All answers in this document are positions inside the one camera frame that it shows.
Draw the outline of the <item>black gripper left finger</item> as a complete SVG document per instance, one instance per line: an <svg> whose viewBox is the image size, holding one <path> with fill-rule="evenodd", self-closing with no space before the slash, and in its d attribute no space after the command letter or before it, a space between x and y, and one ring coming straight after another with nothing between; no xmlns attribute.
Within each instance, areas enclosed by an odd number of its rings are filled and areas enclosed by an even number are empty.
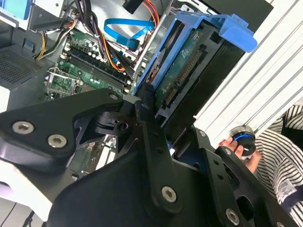
<svg viewBox="0 0 303 227"><path fill-rule="evenodd" d="M50 213L59 194L84 178L73 180L68 169L76 150L106 134L122 142L117 159L138 152L150 164L157 154L170 155L153 108L143 98L125 101L102 88L3 112L0 182L35 212Z"/></svg>

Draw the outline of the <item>person's hand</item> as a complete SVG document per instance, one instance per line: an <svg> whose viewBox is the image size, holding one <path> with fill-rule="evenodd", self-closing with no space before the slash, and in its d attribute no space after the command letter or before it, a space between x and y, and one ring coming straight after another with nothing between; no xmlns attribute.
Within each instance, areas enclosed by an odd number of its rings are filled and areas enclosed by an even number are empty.
<svg viewBox="0 0 303 227"><path fill-rule="evenodd" d="M261 160L261 154L255 150L254 153L248 159L242 159L242 154L244 152L244 147L239 145L232 137L228 137L222 140L218 146L225 146L231 149L235 155L242 161L242 163L252 172L255 173L258 164Z"/></svg>

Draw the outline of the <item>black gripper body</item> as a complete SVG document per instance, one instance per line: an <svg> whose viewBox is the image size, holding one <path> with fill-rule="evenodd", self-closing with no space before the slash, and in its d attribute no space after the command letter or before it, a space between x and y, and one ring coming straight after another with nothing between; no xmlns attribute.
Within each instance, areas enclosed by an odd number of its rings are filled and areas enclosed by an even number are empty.
<svg viewBox="0 0 303 227"><path fill-rule="evenodd" d="M65 188L49 227L208 227L214 206L200 171L157 154L129 153Z"/></svg>

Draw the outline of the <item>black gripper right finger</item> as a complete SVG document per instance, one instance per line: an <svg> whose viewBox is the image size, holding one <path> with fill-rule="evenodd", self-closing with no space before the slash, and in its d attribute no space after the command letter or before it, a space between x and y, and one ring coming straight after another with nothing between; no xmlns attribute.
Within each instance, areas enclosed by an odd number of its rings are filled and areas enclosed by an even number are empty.
<svg viewBox="0 0 303 227"><path fill-rule="evenodd" d="M207 135L194 129L199 154L204 160L220 227L295 227L257 178L227 147L214 149Z"/></svg>

